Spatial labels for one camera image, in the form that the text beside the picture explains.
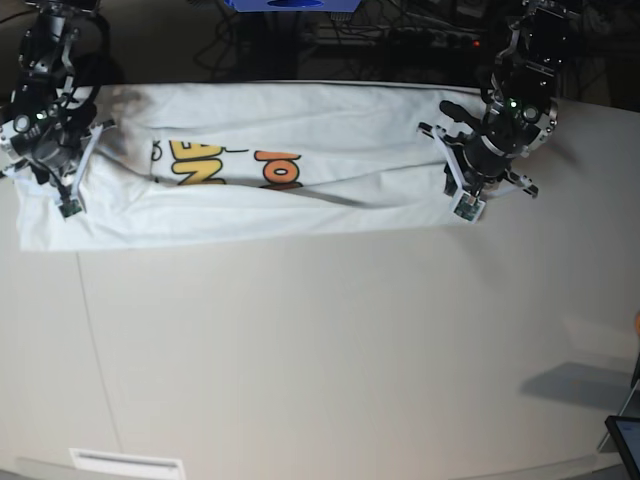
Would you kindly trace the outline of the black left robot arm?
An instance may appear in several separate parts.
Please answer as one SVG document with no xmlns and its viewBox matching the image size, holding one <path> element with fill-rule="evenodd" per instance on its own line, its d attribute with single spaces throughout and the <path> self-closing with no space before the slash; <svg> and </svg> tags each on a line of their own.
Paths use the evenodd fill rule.
<svg viewBox="0 0 640 480">
<path fill-rule="evenodd" d="M 444 192 L 474 198 L 497 191 L 506 181 L 535 197 L 538 190 L 517 175 L 513 162 L 545 143 L 556 129 L 557 83 L 578 43 L 581 1 L 525 1 L 523 13 L 508 21 L 509 41 L 496 53 L 490 85 L 481 89 L 485 112 L 476 117 L 463 106 L 442 101 L 440 111 L 470 127 L 451 136 L 433 130 L 453 158 L 444 168 Z"/>
</svg>

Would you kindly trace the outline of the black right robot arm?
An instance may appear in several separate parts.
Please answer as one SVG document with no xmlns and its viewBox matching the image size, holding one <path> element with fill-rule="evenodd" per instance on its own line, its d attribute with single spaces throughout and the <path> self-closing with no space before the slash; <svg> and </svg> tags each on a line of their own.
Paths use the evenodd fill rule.
<svg viewBox="0 0 640 480">
<path fill-rule="evenodd" d="M 17 83 L 1 110 L 1 148 L 39 182 L 67 188 L 97 116 L 110 26 L 98 1 L 28 4 L 37 15 L 21 40 Z"/>
</svg>

